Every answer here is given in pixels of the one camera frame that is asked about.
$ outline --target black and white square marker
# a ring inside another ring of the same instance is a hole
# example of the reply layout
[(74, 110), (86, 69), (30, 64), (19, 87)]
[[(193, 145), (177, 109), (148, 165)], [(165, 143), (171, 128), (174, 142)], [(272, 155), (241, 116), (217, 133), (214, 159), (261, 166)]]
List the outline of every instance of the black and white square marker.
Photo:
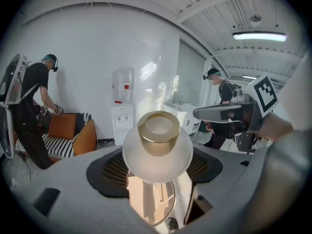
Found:
[(277, 102), (277, 97), (269, 78), (265, 77), (262, 81), (254, 86), (254, 89), (259, 97), (264, 113)]

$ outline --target gold cylinder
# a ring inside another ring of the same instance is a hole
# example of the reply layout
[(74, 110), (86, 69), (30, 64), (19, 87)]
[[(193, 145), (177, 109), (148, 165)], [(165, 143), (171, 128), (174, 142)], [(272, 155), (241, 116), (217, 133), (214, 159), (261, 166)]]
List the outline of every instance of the gold cylinder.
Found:
[[(152, 120), (156, 117), (170, 122), (171, 127), (160, 133), (153, 132), (149, 127)], [(180, 122), (178, 119), (165, 111), (154, 111), (145, 114), (137, 124), (141, 142), (144, 149), (153, 156), (164, 156), (168, 154), (175, 146), (177, 137), (180, 133)]]

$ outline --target faucet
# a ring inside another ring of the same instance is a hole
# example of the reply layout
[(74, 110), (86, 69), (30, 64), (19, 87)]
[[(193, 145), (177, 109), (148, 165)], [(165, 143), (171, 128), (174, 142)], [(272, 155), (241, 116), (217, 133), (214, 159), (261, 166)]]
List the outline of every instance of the faucet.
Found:
[(183, 100), (183, 96), (181, 97), (181, 100), (179, 101), (179, 107), (182, 107), (182, 105), (184, 104), (182, 103), (182, 100)]

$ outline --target ceiling lamp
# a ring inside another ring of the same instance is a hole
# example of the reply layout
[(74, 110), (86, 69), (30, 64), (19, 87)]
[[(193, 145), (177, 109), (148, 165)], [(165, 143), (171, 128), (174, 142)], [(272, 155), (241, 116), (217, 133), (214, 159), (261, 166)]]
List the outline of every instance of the ceiling lamp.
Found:
[(268, 31), (247, 31), (233, 33), (234, 40), (272, 40), (285, 41), (286, 35), (284, 33), (268, 32)]
[(253, 80), (255, 80), (255, 79), (256, 79), (256, 77), (251, 77), (251, 76), (243, 76), (243, 78), (253, 79)]

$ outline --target striped sofa seat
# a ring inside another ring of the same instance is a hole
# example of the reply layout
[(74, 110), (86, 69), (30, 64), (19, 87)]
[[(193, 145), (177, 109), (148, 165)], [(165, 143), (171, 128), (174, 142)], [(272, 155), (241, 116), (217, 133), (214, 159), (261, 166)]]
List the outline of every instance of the striped sofa seat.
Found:
[[(88, 113), (80, 113), (77, 114), (76, 118), (76, 132), (80, 132), (83, 126), (86, 125), (88, 120), (92, 119), (91, 114)], [(43, 134), (42, 139), (44, 141), (45, 148), (48, 151), (48, 155), (51, 158), (63, 159), (76, 156), (75, 151), (73, 149), (73, 143), (79, 133), (75, 133), (74, 139), (65, 139), (65, 138), (57, 138), (57, 137), (49, 137), (49, 135)], [(21, 152), (26, 152), (25, 148), (21, 144), (18, 139), (15, 148), (20, 150)]]

